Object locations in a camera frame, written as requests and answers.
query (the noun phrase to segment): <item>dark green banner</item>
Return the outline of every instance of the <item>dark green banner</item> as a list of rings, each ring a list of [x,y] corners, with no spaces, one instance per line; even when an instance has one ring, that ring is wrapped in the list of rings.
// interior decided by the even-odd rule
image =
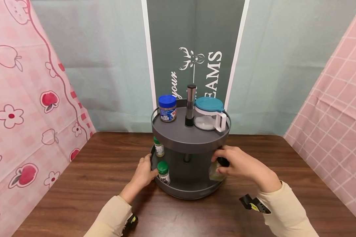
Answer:
[[[186,98],[194,83],[197,97],[225,102],[243,7],[244,0],[147,0],[157,100]]]

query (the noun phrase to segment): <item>blue jar lid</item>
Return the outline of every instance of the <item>blue jar lid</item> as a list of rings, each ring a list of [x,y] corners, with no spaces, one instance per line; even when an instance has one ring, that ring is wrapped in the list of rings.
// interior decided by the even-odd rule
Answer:
[[[200,97],[195,100],[195,106],[207,112],[223,112],[223,102],[213,97]]]
[[[176,98],[172,95],[161,95],[158,98],[158,105],[161,108],[172,108],[176,105]]]

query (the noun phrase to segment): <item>pink checkered fabric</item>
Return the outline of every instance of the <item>pink checkered fabric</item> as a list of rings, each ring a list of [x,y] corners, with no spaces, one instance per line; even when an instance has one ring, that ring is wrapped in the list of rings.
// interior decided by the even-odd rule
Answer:
[[[356,216],[356,16],[285,139]]]
[[[0,0],[0,237],[95,133],[29,0]]]

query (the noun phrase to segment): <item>gray plastic tray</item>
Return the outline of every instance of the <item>gray plastic tray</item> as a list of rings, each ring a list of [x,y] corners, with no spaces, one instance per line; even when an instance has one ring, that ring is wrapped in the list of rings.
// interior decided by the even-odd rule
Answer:
[[[158,177],[155,178],[155,182],[162,190],[173,197],[188,200],[203,198],[215,192],[222,184],[222,182],[212,181],[208,177],[213,152],[193,154],[188,163],[183,161],[185,154],[174,152],[168,148],[165,148],[163,157],[157,157],[153,146],[151,154],[152,170],[157,167],[158,162],[167,162],[170,184],[165,184]]]
[[[173,122],[163,122],[160,118],[159,108],[153,111],[151,122],[153,135],[165,147],[186,154],[213,152],[223,145],[231,128],[231,119],[228,117],[226,130],[203,131],[197,127],[186,127],[186,99],[177,100],[176,119]]]

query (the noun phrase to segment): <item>spice jar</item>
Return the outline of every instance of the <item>spice jar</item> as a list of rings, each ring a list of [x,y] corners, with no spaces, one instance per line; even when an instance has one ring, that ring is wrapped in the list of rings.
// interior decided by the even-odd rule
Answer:
[[[165,155],[165,150],[163,149],[163,145],[154,137],[155,148],[156,148],[156,156],[163,157]]]
[[[170,184],[170,175],[169,167],[165,161],[161,161],[157,164],[158,177],[162,182],[169,185]]]
[[[175,120],[176,114],[176,98],[172,95],[161,95],[158,98],[160,106],[160,116],[163,122],[172,122]]]
[[[229,167],[229,165],[229,161],[226,158],[218,157],[214,162],[211,163],[209,170],[210,180],[219,182],[223,181],[225,179],[225,176],[220,173],[217,173],[216,169],[219,167]]]

